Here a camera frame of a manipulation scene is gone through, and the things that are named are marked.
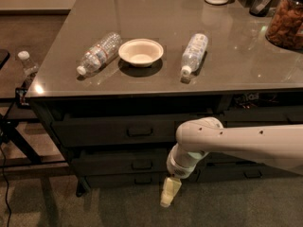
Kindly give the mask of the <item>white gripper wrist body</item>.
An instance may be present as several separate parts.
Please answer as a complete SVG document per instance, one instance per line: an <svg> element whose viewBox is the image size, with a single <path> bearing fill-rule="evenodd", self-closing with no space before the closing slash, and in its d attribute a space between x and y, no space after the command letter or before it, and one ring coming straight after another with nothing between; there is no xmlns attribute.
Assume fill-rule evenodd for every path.
<svg viewBox="0 0 303 227"><path fill-rule="evenodd" d="M176 144L167 159L167 169L170 175L178 179L186 179L196 168L196 165L208 155L207 152L191 152Z"/></svg>

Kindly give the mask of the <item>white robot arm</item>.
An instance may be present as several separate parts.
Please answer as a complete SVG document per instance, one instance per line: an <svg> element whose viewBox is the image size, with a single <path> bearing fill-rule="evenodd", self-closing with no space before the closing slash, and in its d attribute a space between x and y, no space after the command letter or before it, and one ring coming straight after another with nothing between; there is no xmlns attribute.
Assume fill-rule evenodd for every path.
<svg viewBox="0 0 303 227"><path fill-rule="evenodd" d="M303 174L303 125L226 128L215 117L182 123L169 152L160 205L173 202L182 183L209 153L219 152Z"/></svg>

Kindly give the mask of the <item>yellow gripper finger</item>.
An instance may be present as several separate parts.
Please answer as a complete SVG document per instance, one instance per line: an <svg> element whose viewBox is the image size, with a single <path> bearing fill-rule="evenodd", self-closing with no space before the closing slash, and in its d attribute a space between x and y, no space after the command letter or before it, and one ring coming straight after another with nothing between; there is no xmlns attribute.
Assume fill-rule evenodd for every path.
<svg viewBox="0 0 303 227"><path fill-rule="evenodd" d="M181 186L182 183L180 179L167 177L164 181L160 205L163 207L169 207Z"/></svg>

